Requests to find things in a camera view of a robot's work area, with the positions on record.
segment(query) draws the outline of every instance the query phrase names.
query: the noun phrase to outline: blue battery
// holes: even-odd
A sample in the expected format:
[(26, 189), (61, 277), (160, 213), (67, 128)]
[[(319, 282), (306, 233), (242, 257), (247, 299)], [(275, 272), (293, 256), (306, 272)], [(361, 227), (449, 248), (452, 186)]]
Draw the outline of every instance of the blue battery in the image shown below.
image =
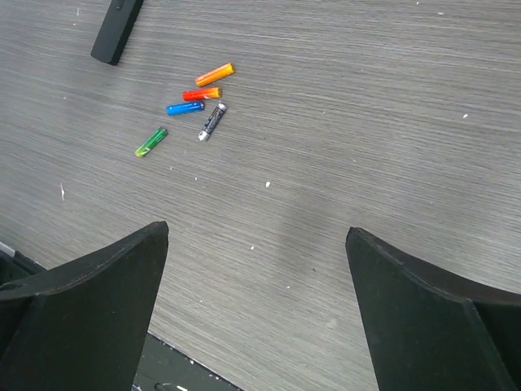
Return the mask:
[(173, 104), (172, 106), (166, 107), (166, 113), (169, 116), (178, 116), (179, 114), (185, 114), (187, 112), (200, 112), (202, 110), (204, 110), (203, 102), (186, 102)]

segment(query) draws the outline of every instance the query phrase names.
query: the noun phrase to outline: orange battery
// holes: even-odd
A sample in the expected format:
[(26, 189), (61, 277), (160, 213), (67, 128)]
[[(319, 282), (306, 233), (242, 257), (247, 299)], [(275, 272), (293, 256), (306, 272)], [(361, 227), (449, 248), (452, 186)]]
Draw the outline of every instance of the orange battery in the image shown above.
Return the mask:
[(206, 86), (207, 84), (213, 83), (216, 80), (222, 79), (228, 75), (231, 75), (235, 72), (234, 65), (232, 63), (228, 63), (214, 69), (208, 73), (205, 73), (203, 76), (199, 76), (195, 78), (195, 84), (199, 87)]
[(201, 100), (201, 99), (215, 99), (222, 96), (222, 91), (219, 87), (204, 88), (202, 90), (185, 91), (182, 93), (184, 100)]

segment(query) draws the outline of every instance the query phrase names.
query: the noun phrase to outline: battery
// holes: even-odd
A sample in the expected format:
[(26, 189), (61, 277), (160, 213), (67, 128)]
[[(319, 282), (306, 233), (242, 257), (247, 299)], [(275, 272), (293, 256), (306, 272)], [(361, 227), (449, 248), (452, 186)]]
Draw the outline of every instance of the battery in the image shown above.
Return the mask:
[(215, 99), (222, 96), (222, 90), (219, 87), (204, 88), (202, 90), (185, 91), (182, 93), (184, 100), (201, 100)]
[(226, 110), (228, 110), (228, 107), (223, 102), (219, 102), (217, 107), (213, 110), (212, 115), (204, 124), (203, 130), (199, 132), (200, 141), (208, 140), (210, 134), (212, 134), (213, 130), (216, 128), (222, 116), (225, 115)]
[(160, 143), (160, 141), (165, 138), (169, 132), (163, 128), (159, 127), (155, 131), (155, 133), (136, 151), (137, 157), (144, 157), (148, 152), (150, 152), (154, 147)]
[(234, 65), (232, 63), (228, 63), (219, 67), (217, 69), (213, 69), (212, 71), (205, 73), (197, 78), (195, 78), (195, 84), (199, 87), (204, 87), (207, 84), (213, 83), (223, 77), (231, 75), (235, 72)]
[(166, 107), (166, 113), (169, 116), (178, 116), (187, 112), (200, 112), (201, 110), (204, 110), (203, 102), (180, 103)]

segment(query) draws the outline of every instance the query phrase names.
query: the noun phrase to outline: green battery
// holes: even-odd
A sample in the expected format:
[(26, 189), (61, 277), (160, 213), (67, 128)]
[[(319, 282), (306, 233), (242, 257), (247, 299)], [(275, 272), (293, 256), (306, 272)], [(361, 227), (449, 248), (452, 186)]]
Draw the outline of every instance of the green battery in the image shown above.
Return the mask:
[(157, 144), (161, 142), (163, 138), (165, 138), (169, 132), (163, 128), (159, 127), (155, 131), (155, 133), (136, 151), (137, 157), (145, 157), (145, 155), (155, 148)]

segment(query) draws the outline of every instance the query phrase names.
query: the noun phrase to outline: gray wooden surface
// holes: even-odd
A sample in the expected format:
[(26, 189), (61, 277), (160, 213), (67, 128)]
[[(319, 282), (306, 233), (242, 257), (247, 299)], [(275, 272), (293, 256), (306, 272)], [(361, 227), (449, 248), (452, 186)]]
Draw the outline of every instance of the gray wooden surface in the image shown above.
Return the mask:
[[(151, 330), (247, 391), (377, 389), (350, 226), (521, 292), (519, 2), (150, 0), (118, 67), (108, 3), (0, 2), (1, 241), (56, 266), (166, 220)], [(228, 61), (200, 143), (214, 103), (164, 108)]]

